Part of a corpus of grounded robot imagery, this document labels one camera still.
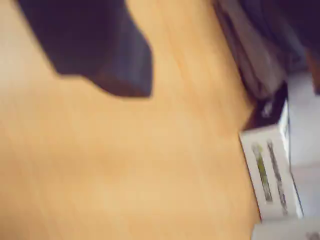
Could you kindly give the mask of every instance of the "floor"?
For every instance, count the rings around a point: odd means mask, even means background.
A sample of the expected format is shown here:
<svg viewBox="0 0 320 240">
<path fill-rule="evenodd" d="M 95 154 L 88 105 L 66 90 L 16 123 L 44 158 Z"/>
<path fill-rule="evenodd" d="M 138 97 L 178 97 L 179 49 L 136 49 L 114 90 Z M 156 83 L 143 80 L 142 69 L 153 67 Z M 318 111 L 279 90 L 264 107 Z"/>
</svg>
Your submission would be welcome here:
<svg viewBox="0 0 320 240">
<path fill-rule="evenodd" d="M 208 0 L 128 0 L 150 99 L 58 76 L 0 0 L 0 239 L 249 240 L 252 104 Z"/>
</svg>

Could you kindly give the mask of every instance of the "dark cloth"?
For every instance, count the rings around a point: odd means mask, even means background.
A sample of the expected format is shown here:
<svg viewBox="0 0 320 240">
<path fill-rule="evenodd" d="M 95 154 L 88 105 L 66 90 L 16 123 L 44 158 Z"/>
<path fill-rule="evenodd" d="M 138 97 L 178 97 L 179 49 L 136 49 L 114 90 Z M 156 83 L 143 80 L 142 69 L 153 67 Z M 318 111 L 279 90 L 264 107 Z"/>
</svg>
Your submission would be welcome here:
<svg viewBox="0 0 320 240">
<path fill-rule="evenodd" d="M 17 0 L 61 75 L 81 75 L 117 96 L 152 91 L 152 53 L 124 0 Z"/>
</svg>

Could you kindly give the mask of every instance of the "white packaging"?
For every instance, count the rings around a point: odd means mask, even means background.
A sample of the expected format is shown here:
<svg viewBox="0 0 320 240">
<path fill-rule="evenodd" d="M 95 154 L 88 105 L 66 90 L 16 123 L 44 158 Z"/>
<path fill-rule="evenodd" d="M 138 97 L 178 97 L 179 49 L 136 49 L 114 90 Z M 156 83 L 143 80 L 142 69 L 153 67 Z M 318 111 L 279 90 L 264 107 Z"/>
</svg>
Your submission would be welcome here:
<svg viewBox="0 0 320 240">
<path fill-rule="evenodd" d="M 287 86 L 257 106 L 240 140 L 261 219 L 301 217 L 289 163 Z"/>
<path fill-rule="evenodd" d="M 291 165 L 320 166 L 320 96 L 315 95 L 310 73 L 289 79 L 288 100 Z"/>
<path fill-rule="evenodd" d="M 320 218 L 257 224 L 253 229 L 251 240 L 320 240 Z"/>
<path fill-rule="evenodd" d="M 320 216 L 320 167 L 295 167 L 292 175 L 304 216 Z"/>
<path fill-rule="evenodd" d="M 288 81 L 291 172 L 305 216 L 320 216 L 320 96 L 310 73 Z"/>
</svg>

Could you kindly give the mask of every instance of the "light wood surface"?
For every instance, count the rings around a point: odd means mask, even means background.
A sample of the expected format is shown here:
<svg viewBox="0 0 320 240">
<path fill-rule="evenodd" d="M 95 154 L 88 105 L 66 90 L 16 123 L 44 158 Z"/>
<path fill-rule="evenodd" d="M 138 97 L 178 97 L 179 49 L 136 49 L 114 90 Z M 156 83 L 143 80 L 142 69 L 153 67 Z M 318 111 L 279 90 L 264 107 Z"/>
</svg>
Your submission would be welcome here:
<svg viewBox="0 0 320 240">
<path fill-rule="evenodd" d="M 252 105 L 207 0 L 129 0 L 151 99 L 52 69 L 0 0 L 1 240 L 249 240 L 259 221 L 237 133 Z"/>
</svg>

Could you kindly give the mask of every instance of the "wood grain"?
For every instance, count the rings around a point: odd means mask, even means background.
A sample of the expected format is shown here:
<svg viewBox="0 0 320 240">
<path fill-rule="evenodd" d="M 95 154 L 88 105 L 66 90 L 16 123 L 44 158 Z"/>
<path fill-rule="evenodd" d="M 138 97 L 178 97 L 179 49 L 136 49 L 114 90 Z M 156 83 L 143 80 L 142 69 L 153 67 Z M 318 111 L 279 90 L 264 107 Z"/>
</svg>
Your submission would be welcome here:
<svg viewBox="0 0 320 240">
<path fill-rule="evenodd" d="M 150 99 L 57 75 L 0 0 L 0 239 L 248 240 L 248 101 L 208 0 L 129 0 Z"/>
</svg>

